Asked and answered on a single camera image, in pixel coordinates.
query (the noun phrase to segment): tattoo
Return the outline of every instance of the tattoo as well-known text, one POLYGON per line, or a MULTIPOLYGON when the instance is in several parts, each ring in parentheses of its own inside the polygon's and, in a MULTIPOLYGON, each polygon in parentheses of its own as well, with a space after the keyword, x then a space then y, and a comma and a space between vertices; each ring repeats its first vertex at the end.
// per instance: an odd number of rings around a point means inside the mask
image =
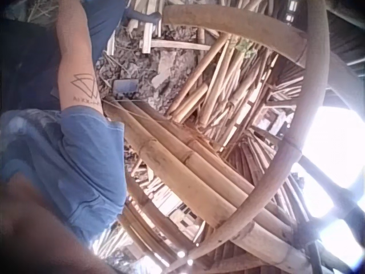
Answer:
POLYGON ((96 85, 95 77, 89 73, 75 74, 76 80, 73 80, 71 84, 85 93, 90 99, 99 99, 98 87, 96 85))
POLYGON ((87 98, 80 98, 74 96, 74 101, 78 103, 93 104, 95 106, 101 106, 102 103, 99 100, 89 100, 87 98))

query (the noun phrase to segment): sky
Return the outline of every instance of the sky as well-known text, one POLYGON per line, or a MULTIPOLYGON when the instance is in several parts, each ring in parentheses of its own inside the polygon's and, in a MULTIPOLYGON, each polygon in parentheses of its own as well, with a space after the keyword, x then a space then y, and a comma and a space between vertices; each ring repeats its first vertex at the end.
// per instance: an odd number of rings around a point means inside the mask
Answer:
MULTIPOLYGON (((307 136, 303 154, 339 186, 350 187, 365 166, 365 123, 353 111, 319 108, 307 136)), ((322 187, 298 165, 292 171, 305 178, 304 199, 314 217, 322 217, 333 202, 322 187)), ((358 203, 365 210, 365 196, 358 203)), ((363 250, 343 220, 337 220, 321 233, 324 247, 351 267, 356 267, 363 250)))

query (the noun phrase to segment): blue t-shirt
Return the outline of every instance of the blue t-shirt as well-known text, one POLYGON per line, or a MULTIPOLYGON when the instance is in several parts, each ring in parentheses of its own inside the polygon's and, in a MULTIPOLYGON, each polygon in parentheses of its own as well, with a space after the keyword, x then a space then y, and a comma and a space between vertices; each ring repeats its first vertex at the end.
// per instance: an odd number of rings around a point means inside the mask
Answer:
POLYGON ((1 116, 1 178, 21 172, 84 244, 116 220, 126 196, 123 124, 90 107, 1 116))

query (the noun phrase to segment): forearm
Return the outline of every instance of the forearm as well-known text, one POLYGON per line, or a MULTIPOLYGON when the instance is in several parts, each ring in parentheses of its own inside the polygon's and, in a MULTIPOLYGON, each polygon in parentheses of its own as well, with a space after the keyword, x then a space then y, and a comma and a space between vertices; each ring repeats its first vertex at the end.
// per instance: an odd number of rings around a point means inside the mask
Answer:
POLYGON ((57 35, 62 56, 58 71, 61 110, 88 106, 103 113, 87 17, 79 0, 60 0, 57 35))
POLYGON ((87 17, 80 0, 60 0, 56 24, 61 54, 83 54, 91 58, 87 17))

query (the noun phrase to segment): dirt ground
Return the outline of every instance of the dirt ground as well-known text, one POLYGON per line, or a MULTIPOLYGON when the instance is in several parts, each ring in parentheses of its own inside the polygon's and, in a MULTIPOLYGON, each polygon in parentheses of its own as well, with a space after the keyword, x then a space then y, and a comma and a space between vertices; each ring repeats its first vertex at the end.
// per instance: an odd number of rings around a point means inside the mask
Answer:
MULTIPOLYGON (((137 79, 138 91, 127 97, 144 100, 163 114, 196 66, 197 52, 152 48, 150 54, 143 54, 139 46, 142 39, 142 27, 134 30, 132 35, 129 35, 125 27, 119 27, 114 55, 109 57, 104 53, 96 64, 100 92, 102 97, 111 93, 115 79, 137 79), (170 76, 161 84, 156 84, 153 79, 158 74, 161 74, 159 76, 162 79, 165 78, 163 74, 166 72, 161 66, 170 69, 170 76)), ((196 42, 196 28, 164 26, 162 39, 196 42)))

